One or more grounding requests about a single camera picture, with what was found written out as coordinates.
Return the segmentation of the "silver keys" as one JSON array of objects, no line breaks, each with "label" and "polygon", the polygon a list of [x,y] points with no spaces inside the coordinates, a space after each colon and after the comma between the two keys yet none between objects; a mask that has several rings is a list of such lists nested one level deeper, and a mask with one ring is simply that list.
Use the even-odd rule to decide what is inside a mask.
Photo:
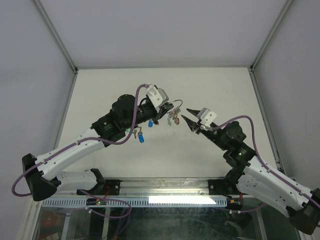
[{"label": "silver keys", "polygon": [[172,109],[169,113],[168,113],[168,119],[173,119],[176,118],[179,113],[181,112],[179,107],[176,107],[174,109]]}]

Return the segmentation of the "large silver keyring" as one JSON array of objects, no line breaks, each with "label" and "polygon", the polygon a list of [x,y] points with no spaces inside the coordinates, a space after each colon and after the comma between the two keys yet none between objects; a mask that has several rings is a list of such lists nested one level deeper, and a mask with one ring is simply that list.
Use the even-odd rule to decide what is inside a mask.
[{"label": "large silver keyring", "polygon": [[176,108],[180,108],[183,105],[183,101],[181,99],[175,99],[169,103],[174,105]]}]

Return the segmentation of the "red key tag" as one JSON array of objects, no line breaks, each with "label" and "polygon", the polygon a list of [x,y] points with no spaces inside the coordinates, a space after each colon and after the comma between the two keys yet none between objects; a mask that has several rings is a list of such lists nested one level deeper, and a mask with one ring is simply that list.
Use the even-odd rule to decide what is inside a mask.
[{"label": "red key tag", "polygon": [[175,123],[176,125],[179,125],[179,124],[180,124],[180,120],[179,120],[178,117],[176,117],[176,118],[174,119],[174,123]]}]

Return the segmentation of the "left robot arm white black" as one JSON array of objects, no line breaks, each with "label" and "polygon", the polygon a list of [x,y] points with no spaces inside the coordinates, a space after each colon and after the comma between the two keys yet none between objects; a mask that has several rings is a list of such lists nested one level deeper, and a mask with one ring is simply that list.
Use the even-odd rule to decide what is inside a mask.
[{"label": "left robot arm white black", "polygon": [[173,107],[166,96],[147,94],[141,101],[130,94],[120,96],[109,113],[73,141],[42,155],[28,153],[22,157],[22,177],[29,195],[39,202],[57,192],[85,190],[96,195],[102,193],[106,181],[97,168],[83,172],[66,172],[65,169],[91,153],[124,144],[139,124],[148,121],[157,124]]}]

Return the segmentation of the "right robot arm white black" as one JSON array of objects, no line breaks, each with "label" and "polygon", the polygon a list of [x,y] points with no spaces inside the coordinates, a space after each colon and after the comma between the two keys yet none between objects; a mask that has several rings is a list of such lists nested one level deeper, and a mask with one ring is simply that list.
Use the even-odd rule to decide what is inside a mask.
[{"label": "right robot arm white black", "polygon": [[208,108],[187,111],[197,118],[193,121],[182,117],[190,130],[224,151],[223,158],[231,166],[223,182],[226,192],[251,195],[282,213],[300,232],[314,233],[320,226],[319,188],[310,189],[299,184],[262,159],[255,142],[254,123],[249,116],[244,118],[250,123],[252,147],[245,143],[247,136],[239,123],[243,116],[217,125],[216,114]]}]

